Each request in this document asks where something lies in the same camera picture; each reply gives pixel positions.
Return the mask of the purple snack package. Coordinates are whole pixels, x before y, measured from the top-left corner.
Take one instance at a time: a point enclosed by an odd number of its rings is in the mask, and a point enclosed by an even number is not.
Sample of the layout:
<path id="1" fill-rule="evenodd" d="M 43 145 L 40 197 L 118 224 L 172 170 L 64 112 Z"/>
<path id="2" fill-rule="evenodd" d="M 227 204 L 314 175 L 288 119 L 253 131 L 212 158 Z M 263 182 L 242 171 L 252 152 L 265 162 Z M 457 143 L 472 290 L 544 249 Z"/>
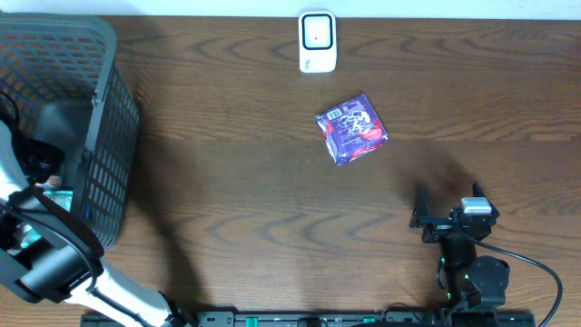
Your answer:
<path id="1" fill-rule="evenodd" d="M 381 147 L 389 135 L 365 94 L 315 118 L 336 165 L 347 164 Z"/>

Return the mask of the mint green wipes pack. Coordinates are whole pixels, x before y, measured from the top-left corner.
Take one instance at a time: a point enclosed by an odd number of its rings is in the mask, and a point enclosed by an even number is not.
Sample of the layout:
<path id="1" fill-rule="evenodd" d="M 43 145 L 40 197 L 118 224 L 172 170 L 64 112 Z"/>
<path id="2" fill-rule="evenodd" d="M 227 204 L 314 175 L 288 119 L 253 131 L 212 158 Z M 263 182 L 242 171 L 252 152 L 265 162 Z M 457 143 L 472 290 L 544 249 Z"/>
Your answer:
<path id="1" fill-rule="evenodd" d="M 58 190 L 58 191 L 44 191 L 44 195 L 49 199 L 53 200 L 56 204 L 64 208 L 67 212 L 71 211 L 73 191 L 69 190 Z M 32 245 L 41 238 L 41 234 L 38 233 L 30 226 L 25 227 L 24 238 L 21 241 L 21 248 Z"/>

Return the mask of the orange snack packet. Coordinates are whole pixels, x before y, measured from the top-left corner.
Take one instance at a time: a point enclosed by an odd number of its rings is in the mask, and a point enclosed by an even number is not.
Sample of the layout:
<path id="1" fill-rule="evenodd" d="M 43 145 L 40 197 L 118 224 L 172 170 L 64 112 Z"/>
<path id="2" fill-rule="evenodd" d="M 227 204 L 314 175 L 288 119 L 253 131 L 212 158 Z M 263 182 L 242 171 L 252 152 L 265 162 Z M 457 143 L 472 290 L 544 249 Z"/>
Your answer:
<path id="1" fill-rule="evenodd" d="M 58 190 L 61 188 L 63 180 L 58 175 L 51 175 L 43 183 L 36 183 L 35 186 L 44 190 Z"/>

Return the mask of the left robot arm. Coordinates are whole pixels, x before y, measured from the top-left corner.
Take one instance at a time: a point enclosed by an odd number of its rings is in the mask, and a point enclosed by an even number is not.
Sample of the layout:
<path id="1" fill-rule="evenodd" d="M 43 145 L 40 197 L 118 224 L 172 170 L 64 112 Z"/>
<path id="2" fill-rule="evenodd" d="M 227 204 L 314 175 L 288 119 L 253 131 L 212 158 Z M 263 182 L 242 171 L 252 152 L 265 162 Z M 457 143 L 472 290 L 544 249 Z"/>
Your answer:
<path id="1" fill-rule="evenodd" d="M 196 326 L 162 292 L 104 258 L 102 236 L 126 203 L 134 141 L 103 124 L 63 144 L 1 119 L 1 282 L 23 300 L 80 304 L 123 326 Z"/>

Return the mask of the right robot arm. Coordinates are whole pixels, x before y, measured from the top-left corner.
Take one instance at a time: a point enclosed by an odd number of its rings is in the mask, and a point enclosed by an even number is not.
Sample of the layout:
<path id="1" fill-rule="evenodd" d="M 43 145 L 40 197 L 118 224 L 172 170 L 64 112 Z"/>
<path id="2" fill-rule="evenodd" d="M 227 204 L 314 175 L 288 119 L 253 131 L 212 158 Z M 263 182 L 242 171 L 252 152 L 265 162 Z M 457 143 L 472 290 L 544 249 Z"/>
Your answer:
<path id="1" fill-rule="evenodd" d="M 430 211 L 428 197 L 418 187 L 409 226 L 422 231 L 423 243 L 437 243 L 441 256 L 437 269 L 440 288 L 448 303 L 431 314 L 445 326 L 498 326 L 497 308 L 506 303 L 509 265 L 492 256 L 479 256 L 476 245 L 491 234 L 499 211 L 478 184 L 472 195 L 460 200 L 447 217 Z"/>

